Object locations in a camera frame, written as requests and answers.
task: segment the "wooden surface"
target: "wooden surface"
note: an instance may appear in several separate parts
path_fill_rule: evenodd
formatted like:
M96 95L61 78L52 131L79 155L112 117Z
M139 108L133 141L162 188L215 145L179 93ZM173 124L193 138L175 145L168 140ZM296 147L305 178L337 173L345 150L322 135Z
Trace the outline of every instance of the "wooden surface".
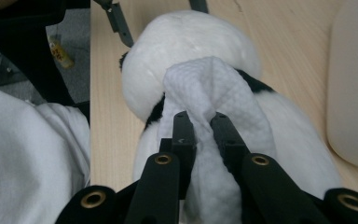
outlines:
M126 107L118 59L128 51L100 6L91 1L91 182L120 190L131 183L144 127ZM257 45L262 80L292 99L325 138L326 80L332 21L342 0L210 0L210 14L230 21ZM190 9L186 0L122 0L136 41L165 12ZM358 191L358 167L332 154L344 186Z

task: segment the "metal bolt hole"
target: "metal bolt hole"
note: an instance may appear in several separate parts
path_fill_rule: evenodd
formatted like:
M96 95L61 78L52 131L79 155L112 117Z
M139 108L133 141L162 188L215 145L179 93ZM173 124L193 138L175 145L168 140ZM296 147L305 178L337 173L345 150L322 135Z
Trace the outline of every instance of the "metal bolt hole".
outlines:
M358 212L358 198L350 194L339 194L338 200L347 208Z
M257 165L268 165L269 160L262 156L254 156L252 157L252 161Z
M168 164L172 161L172 158L168 155L162 155L155 158L155 162L160 165Z
M84 196L80 204L85 208L94 208L101 205L105 199L106 194L103 191L96 190Z

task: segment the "black fabric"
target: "black fabric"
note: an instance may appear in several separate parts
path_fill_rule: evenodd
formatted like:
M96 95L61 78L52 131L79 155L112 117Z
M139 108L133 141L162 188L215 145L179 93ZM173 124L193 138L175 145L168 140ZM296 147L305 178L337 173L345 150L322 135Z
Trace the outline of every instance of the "black fabric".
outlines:
M154 106L152 113L146 121L145 130L152 122L157 122L162 118L162 110L164 109L165 93L162 95L161 100Z
M0 10L0 38L56 24L63 20L64 15L63 0L19 0Z
M0 39L0 52L27 76L48 102L74 103L51 57L45 27L6 35L5 39Z
M89 8L90 0L66 0L66 9Z
M123 69L123 63L124 63L124 60L125 60L126 57L127 57L127 54L128 54L128 52L126 52L125 54L123 54L123 56L121 56L120 60L118 60L118 63L119 63L119 66L120 66L120 71Z
M242 70L236 69L241 77L248 83L249 87L252 90L252 93L260 93L261 91L274 91L270 86L265 83L255 79L254 77L249 76Z

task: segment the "white towel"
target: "white towel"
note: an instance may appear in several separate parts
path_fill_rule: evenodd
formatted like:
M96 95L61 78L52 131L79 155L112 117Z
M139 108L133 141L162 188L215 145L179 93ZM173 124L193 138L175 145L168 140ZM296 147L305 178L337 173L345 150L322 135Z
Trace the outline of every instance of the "white towel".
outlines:
M252 152L275 157L269 122L248 84L215 57L179 63L164 77L166 94L158 141L172 137L173 116L187 111L194 125L197 157L187 191L187 223L241 223L241 191L213 140L215 112L230 117Z
M80 111L0 91L0 223L54 223L89 182L90 128Z

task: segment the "yellow object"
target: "yellow object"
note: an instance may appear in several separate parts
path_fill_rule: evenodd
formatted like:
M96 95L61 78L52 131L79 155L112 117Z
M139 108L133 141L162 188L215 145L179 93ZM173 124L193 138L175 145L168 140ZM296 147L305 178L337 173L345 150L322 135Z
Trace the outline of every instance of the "yellow object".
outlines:
M57 39L52 36L48 36L48 44L50 46L51 54L63 68L70 68L74 66L74 61L68 56Z

